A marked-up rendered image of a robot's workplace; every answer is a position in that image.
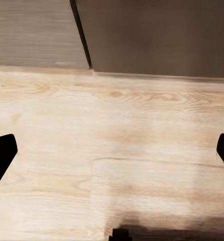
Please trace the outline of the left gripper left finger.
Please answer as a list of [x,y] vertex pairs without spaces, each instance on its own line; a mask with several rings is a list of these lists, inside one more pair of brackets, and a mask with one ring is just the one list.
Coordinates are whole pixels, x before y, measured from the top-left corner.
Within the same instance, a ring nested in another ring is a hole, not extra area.
[[0,137],[0,180],[17,152],[17,142],[13,134]]

